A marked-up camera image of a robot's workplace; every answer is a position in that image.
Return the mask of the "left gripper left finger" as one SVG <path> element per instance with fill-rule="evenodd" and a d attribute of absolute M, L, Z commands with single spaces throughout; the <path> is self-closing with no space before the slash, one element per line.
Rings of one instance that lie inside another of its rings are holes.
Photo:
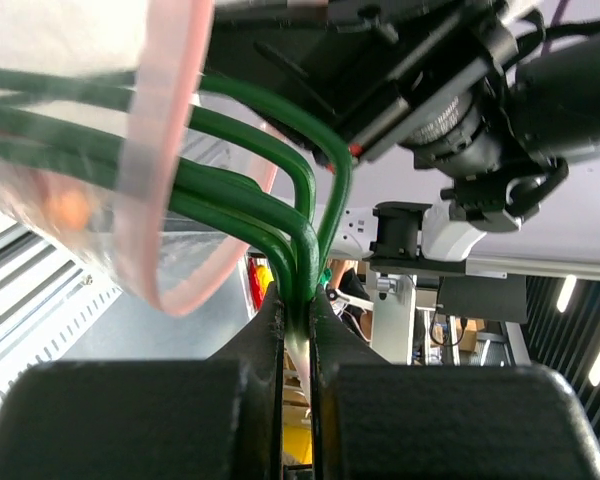
<path fill-rule="evenodd" d="M 206 360 L 59 361 L 0 409 L 0 479 L 278 479 L 285 306 Z"/>

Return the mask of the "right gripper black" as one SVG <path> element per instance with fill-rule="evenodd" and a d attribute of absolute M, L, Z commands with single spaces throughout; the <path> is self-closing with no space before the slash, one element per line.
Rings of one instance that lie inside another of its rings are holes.
<path fill-rule="evenodd" d="M 509 1 L 244 1 L 216 10 L 205 70 L 280 95 L 330 127 L 358 163 L 399 146 L 452 182 L 453 224 L 518 231 L 566 175 L 535 163 L 506 111 L 506 73 L 551 35 Z"/>

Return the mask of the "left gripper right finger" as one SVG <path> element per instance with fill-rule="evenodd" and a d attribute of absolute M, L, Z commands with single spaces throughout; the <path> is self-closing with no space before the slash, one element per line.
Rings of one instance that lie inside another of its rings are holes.
<path fill-rule="evenodd" d="M 323 291 L 308 309 L 318 479 L 600 479 L 580 401 L 542 366 L 393 364 Z"/>

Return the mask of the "green onion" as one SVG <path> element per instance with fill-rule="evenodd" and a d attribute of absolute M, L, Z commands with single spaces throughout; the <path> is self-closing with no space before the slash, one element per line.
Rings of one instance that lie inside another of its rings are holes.
<path fill-rule="evenodd" d="M 0 154 L 7 162 L 54 173 L 109 191 L 123 179 L 126 141 L 90 127 L 27 111 L 43 100 L 70 100 L 114 111 L 131 105 L 133 72 L 103 80 L 59 77 L 0 69 Z M 295 150 L 270 135 L 223 114 L 196 108 L 191 129 L 249 150 L 284 170 L 292 179 L 292 205 L 263 193 L 240 174 L 178 160 L 167 182 L 167 208 L 220 230 L 265 254 L 289 314 L 298 319 L 315 298 L 318 280 L 344 213 L 353 170 L 345 143 L 323 122 L 288 100 L 239 80 L 205 75 L 203 91 L 227 96 L 279 121 L 312 140 L 335 165 L 330 198 L 315 222 L 315 179 Z"/>

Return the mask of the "clear zip top bag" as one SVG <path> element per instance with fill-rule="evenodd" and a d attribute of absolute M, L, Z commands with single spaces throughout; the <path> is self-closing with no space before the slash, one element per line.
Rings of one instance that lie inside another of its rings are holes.
<path fill-rule="evenodd" d="M 70 100 L 27 106 L 124 139 L 120 188 L 37 173 L 0 154 L 0 211 L 174 316 L 212 296 L 247 249 L 167 208 L 177 161 L 243 175 L 264 191 L 276 175 L 265 159 L 189 126 L 196 108 L 232 106 L 199 89 L 213 13 L 211 1 L 0 1 L 0 69 L 87 80 L 136 74 L 126 111 Z M 58 229 L 45 213 L 47 197 L 69 189 L 92 206 L 79 231 Z"/>

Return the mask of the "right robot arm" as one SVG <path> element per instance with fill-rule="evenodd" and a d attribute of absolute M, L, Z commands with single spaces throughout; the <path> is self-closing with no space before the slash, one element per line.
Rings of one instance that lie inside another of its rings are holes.
<path fill-rule="evenodd" d="M 381 267 L 465 260 L 600 156 L 600 20 L 549 26 L 534 2 L 239 1 L 205 70 L 285 98 L 356 162 L 399 146 L 451 180 L 428 208 L 376 208 Z"/>

